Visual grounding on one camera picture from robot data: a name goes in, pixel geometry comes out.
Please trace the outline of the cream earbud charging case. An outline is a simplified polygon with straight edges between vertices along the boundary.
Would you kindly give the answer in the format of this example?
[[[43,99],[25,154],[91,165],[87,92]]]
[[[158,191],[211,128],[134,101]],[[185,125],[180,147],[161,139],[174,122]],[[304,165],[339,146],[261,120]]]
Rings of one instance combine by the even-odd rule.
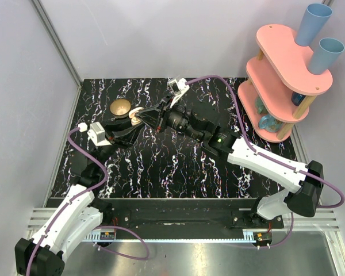
[[[140,112],[141,110],[143,110],[143,107],[137,107],[132,109],[129,113],[128,113],[128,117],[131,119],[131,125],[135,126],[141,123],[141,119],[136,117],[136,114],[138,112]]]

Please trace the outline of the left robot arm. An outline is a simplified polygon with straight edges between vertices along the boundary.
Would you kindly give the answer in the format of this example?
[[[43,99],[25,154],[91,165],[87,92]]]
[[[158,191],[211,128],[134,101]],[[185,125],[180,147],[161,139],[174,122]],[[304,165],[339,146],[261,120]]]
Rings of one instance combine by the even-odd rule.
[[[44,225],[15,245],[19,275],[62,275],[67,259],[81,242],[88,240],[103,250],[118,230],[129,231],[117,224],[112,204],[99,199],[98,193],[108,180],[105,162],[117,149],[133,146],[143,126],[125,118],[106,125],[83,122],[69,131],[78,181]]]

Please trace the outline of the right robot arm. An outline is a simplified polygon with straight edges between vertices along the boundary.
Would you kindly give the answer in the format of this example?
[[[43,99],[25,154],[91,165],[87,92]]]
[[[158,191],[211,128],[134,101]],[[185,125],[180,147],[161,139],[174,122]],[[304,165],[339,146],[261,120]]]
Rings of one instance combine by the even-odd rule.
[[[282,186],[282,190],[268,197],[260,197],[252,207],[250,223],[262,228],[279,215],[293,212],[313,217],[323,189],[323,165],[296,162],[266,151],[230,129],[221,127],[218,119],[210,120],[212,108],[187,110],[171,101],[150,107],[137,108],[135,117],[157,132],[171,128],[202,145],[207,155],[219,161],[255,171]]]

